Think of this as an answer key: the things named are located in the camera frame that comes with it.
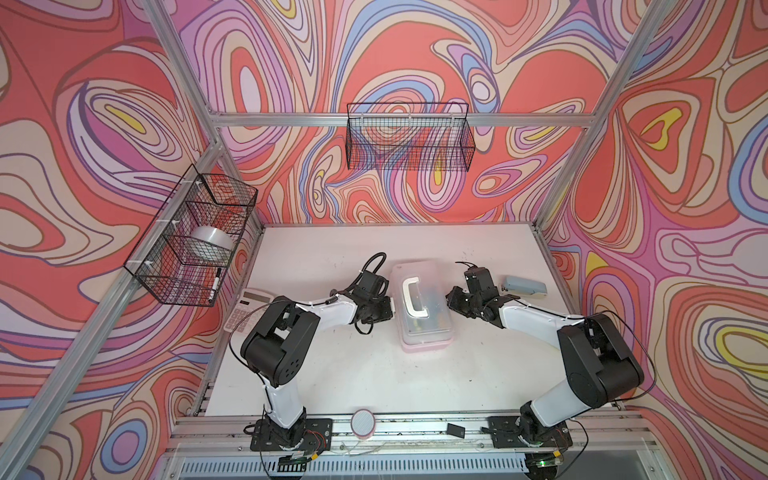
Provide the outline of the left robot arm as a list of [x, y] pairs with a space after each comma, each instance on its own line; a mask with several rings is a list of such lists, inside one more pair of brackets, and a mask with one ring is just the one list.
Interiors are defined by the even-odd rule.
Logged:
[[324, 300], [299, 302], [277, 296], [270, 302], [243, 341], [239, 356], [264, 383], [267, 417], [290, 430], [303, 421], [305, 407], [294, 382], [317, 333], [352, 326], [363, 335], [365, 325], [393, 318], [389, 281], [382, 275], [361, 271], [345, 289]]

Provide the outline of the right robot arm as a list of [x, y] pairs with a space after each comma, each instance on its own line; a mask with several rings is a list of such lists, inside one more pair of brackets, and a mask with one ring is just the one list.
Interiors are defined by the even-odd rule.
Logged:
[[562, 422], [598, 409], [645, 381], [645, 373], [615, 323], [604, 313], [577, 316], [503, 294], [490, 271], [471, 264], [466, 286], [446, 295], [450, 310], [497, 328], [517, 331], [557, 349], [565, 379], [520, 407], [516, 431], [531, 442]]

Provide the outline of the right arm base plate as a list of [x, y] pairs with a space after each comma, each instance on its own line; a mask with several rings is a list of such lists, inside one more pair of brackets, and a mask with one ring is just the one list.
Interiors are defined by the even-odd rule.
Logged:
[[567, 450], [573, 440], [565, 422], [551, 427], [532, 417], [490, 416], [480, 431], [491, 437], [494, 448], [555, 448]]

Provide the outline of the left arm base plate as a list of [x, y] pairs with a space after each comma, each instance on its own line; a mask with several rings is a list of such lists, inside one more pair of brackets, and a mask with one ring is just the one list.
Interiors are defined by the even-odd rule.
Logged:
[[246, 425], [243, 433], [251, 437], [251, 451], [323, 453], [332, 446], [333, 420], [300, 418], [294, 426], [283, 428], [265, 417]]

